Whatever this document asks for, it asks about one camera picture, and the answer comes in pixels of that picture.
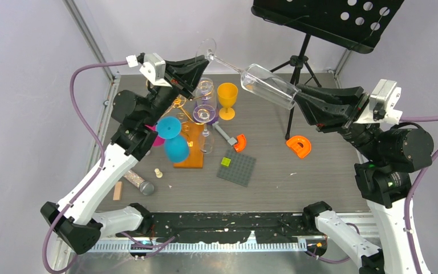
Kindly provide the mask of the magenta plastic goblet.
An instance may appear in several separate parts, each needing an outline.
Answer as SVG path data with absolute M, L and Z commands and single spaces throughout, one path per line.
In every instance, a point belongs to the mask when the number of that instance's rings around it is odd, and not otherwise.
M 148 128 L 150 128 L 152 131 L 156 131 L 156 126 L 149 126 L 147 125 Z M 159 135 L 157 135 L 156 139 L 154 140 L 152 146 L 153 147 L 160 147 L 164 144 L 165 140 L 163 138 L 161 138 Z

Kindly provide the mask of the clear wine glass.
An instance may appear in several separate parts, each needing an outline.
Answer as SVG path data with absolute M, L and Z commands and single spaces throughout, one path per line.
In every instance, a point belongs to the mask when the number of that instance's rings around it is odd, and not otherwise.
M 196 109 L 215 110 L 213 107 L 204 104 L 194 108 L 194 110 Z M 208 129 L 208 125 L 205 123 L 202 124 L 202 131 L 198 137 L 198 145 L 200 151 L 203 152 L 204 154 L 209 154 L 213 150 L 214 137 L 212 132 Z

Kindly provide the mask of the orange plastic goblet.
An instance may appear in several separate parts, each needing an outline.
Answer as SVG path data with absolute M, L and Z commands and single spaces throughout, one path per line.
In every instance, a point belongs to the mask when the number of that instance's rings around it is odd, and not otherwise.
M 219 116 L 223 120 L 232 120 L 235 117 L 234 104 L 238 97 L 238 87 L 233 83 L 223 83 L 217 88 L 217 96 L 222 108 Z

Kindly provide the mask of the blue plastic goblet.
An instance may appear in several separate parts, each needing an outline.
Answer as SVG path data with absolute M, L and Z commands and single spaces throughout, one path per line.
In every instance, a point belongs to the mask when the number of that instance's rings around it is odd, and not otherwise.
M 157 122 L 158 136 L 164 139 L 164 151 L 172 163 L 181 163 L 189 156 L 189 147 L 181 135 L 182 124 L 172 116 L 164 117 Z

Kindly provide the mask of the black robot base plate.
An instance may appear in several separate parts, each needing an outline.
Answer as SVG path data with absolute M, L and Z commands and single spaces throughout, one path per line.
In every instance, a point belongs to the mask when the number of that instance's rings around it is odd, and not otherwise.
M 234 244 L 249 236 L 256 242 L 293 243 L 299 237 L 324 240 L 327 235 L 307 225 L 301 213 L 293 212 L 155 212 L 144 237 L 163 243 Z

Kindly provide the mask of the gold wire glass rack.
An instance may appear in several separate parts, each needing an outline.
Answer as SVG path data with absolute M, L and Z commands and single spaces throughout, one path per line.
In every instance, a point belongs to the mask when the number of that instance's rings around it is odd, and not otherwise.
M 181 135 L 187 141 L 189 147 L 189 156 L 187 159 L 181 163 L 175 163 L 173 165 L 174 168 L 182 168 L 182 169 L 202 169 L 204 166 L 204 154 L 200 151 L 198 145 L 198 137 L 202 131 L 202 124 L 199 124 L 193 119 L 193 111 L 195 104 L 195 94 L 193 92 L 192 102 L 192 111 L 188 112 L 185 109 L 186 102 L 189 100 L 180 95 L 173 102 L 172 106 L 167 110 L 168 112 L 172 110 L 176 110 L 176 118 L 182 124 Z

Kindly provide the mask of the clear champagne flute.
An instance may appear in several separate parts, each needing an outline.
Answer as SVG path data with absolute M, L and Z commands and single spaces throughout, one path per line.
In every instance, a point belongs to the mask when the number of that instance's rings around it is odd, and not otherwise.
M 213 38 L 207 38 L 199 45 L 196 55 L 198 57 L 202 55 L 209 61 L 217 62 L 237 72 L 240 75 L 241 87 L 245 91 L 287 110 L 291 110 L 294 107 L 294 97 L 299 92 L 299 89 L 293 84 L 255 63 L 246 68 L 239 68 L 218 57 L 216 50 L 216 41 Z

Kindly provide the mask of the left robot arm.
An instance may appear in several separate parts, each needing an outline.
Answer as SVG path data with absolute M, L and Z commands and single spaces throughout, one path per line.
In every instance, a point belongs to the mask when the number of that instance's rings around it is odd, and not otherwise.
M 58 202 L 45 203 L 40 212 L 76 254 L 88 252 L 101 238 L 121 232 L 146 236 L 152 214 L 139 203 L 123 209 L 98 212 L 97 207 L 116 182 L 151 149 L 158 133 L 156 124 L 177 97 L 193 99 L 194 91 L 209 65 L 198 55 L 183 61 L 166 61 L 159 55 L 130 55 L 118 66 L 137 68 L 148 80 L 146 96 L 119 92 L 112 102 L 112 117 L 120 126 L 88 174 Z

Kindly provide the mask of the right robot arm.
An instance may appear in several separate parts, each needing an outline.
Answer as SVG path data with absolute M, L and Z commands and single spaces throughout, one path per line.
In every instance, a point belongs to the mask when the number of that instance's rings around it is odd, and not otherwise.
M 422 126 L 400 120 L 395 106 L 401 88 L 385 79 L 370 94 L 361 87 L 297 87 L 294 101 L 308 124 L 340 134 L 366 158 L 354 166 L 355 181 L 373 214 L 380 245 L 360 236 L 323 201 L 304 208 L 305 231 L 328 236 L 359 273 L 428 273 L 416 248 L 410 175 L 432 164 L 433 139 Z

